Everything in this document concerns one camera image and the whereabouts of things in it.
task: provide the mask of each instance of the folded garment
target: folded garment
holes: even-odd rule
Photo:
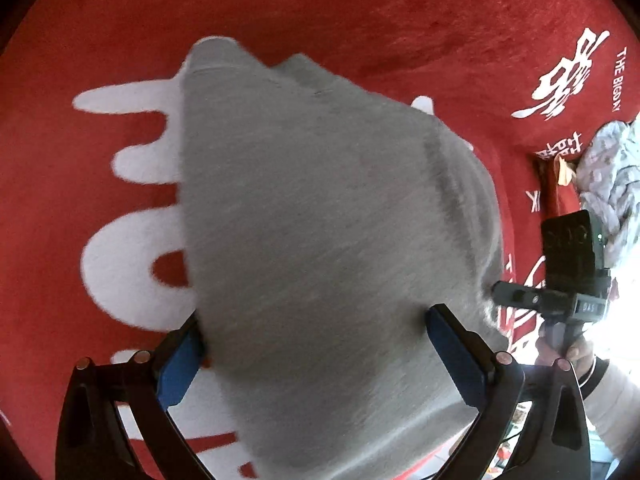
[[[577,169],[580,204],[602,220],[605,264],[615,274],[626,274],[640,248],[639,119],[601,127]]]
[[[425,309],[506,346],[491,177],[437,118],[304,56],[267,68],[205,40],[183,90],[188,273],[258,476],[400,474],[476,415]]]

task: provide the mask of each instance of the gray fabric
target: gray fabric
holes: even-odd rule
[[[239,438],[266,480],[400,474],[475,417],[423,329],[486,322],[502,248],[491,178],[437,118],[303,56],[229,40],[184,79],[186,259]]]

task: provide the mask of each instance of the sleeve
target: sleeve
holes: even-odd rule
[[[611,452],[622,459],[640,436],[640,388],[609,364],[602,380],[584,400],[587,418]]]

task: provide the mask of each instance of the bracelet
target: bracelet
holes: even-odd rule
[[[596,356],[593,356],[593,364],[591,365],[591,370],[589,371],[587,378],[578,384],[580,388],[583,387],[586,383],[588,383],[589,379],[591,379],[591,377],[593,376],[593,373],[596,371],[596,362],[597,362]]]

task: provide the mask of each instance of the gray shirt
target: gray shirt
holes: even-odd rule
[[[266,480],[383,480],[475,417],[424,330],[494,349],[492,180],[437,118],[303,56],[197,43],[184,79],[187,265],[239,439]]]

